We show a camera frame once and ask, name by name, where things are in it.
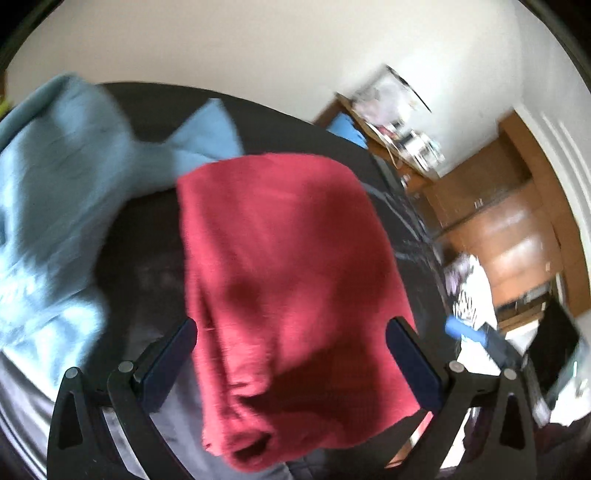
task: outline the white wall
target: white wall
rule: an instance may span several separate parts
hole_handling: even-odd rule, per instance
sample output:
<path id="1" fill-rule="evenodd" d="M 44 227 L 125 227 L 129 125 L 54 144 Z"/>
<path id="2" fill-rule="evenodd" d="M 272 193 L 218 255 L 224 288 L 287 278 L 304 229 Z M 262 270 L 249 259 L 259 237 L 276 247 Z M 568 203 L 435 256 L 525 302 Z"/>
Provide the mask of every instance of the white wall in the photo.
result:
<path id="1" fill-rule="evenodd" d="M 433 115 L 415 119 L 447 170 L 496 134 L 520 96 L 512 0 L 65 0 L 8 69 L 21 101 L 63 71 L 93 82 L 204 87 L 312 120 L 382 63 Z"/>
<path id="2" fill-rule="evenodd" d="M 516 110 L 554 167 L 591 267 L 591 93 L 550 30 L 516 4 L 524 86 Z"/>

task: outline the screw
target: screw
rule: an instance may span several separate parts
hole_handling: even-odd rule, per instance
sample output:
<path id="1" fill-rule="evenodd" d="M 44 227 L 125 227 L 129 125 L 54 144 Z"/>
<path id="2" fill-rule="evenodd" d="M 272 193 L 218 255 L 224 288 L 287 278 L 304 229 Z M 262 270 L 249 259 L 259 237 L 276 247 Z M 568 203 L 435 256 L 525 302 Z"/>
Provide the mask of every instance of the screw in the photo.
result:
<path id="1" fill-rule="evenodd" d="M 460 362 L 452 360 L 449 362 L 449 370 L 457 374 L 461 374 L 464 371 L 464 366 Z"/>
<path id="2" fill-rule="evenodd" d="M 503 375 L 508 380 L 514 380 L 517 378 L 517 374 L 515 373 L 515 370 L 512 370 L 511 368 L 505 368 L 503 370 Z"/>
<path id="3" fill-rule="evenodd" d="M 66 378 L 74 378 L 76 375 L 78 375 L 78 369 L 76 367 L 66 370 Z"/>
<path id="4" fill-rule="evenodd" d="M 119 371 L 122 374 L 126 374 L 131 372 L 134 369 L 134 363 L 133 362 L 129 362 L 128 360 L 126 360 L 125 362 L 121 362 L 119 364 Z"/>

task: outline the blue pillow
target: blue pillow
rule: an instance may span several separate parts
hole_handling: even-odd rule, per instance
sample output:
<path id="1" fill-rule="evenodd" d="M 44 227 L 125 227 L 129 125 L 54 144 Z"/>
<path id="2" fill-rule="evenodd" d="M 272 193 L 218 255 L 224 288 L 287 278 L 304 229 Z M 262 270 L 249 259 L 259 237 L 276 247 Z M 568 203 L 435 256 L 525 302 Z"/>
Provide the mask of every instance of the blue pillow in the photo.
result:
<path id="1" fill-rule="evenodd" d="M 327 130 L 330 133 L 349 140 L 367 150 L 367 140 L 360 131 L 355 129 L 353 119 L 349 115 L 339 113 L 335 119 L 332 120 L 332 123 L 328 126 Z"/>

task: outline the wooden desk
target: wooden desk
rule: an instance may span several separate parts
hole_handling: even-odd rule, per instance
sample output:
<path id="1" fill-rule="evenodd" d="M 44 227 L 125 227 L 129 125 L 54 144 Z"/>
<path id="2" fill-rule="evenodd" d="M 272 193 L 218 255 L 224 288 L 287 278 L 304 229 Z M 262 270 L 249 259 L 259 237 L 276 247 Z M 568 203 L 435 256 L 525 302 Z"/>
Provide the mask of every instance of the wooden desk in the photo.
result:
<path id="1" fill-rule="evenodd" d="M 351 116 L 351 118 L 353 118 L 357 129 L 363 133 L 363 136 L 367 140 L 368 150 L 374 155 L 383 158 L 385 161 L 390 163 L 390 165 L 394 165 L 398 175 L 401 178 L 405 178 L 407 182 L 406 190 L 408 194 L 417 193 L 423 188 L 433 184 L 431 179 L 423 176 L 414 167 L 411 167 L 405 163 L 404 160 L 396 154 L 396 152 L 392 152 L 392 155 L 390 155 L 388 149 L 380 140 L 379 136 L 377 136 L 376 133 L 367 126 L 363 119 L 353 111 L 351 101 L 347 97 L 337 93 L 335 100 L 317 117 L 317 119 L 314 121 L 314 124 L 326 128 L 328 125 L 330 125 L 330 122 L 332 122 L 332 120 L 341 112 L 346 113 Z"/>

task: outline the wooden drawer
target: wooden drawer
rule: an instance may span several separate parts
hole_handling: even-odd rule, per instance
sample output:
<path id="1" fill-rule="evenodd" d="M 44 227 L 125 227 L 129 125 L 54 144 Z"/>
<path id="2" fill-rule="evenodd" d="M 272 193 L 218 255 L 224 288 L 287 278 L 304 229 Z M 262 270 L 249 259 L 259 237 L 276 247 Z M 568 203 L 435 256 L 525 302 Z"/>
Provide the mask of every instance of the wooden drawer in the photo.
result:
<path id="1" fill-rule="evenodd" d="M 539 287 L 550 281 L 560 272 L 560 263 L 550 263 L 530 267 L 515 277 L 505 280 L 503 283 L 492 287 L 492 302 L 495 307 L 516 300 L 532 288 Z"/>
<path id="2" fill-rule="evenodd" d="M 534 183 L 530 181 L 501 203 L 483 210 L 448 231 L 445 237 L 458 251 L 465 251 L 529 217 L 541 205 L 540 195 Z"/>
<path id="3" fill-rule="evenodd" d="M 423 190 L 443 228 L 451 227 L 507 197 L 531 178 L 505 137 L 499 137 Z"/>

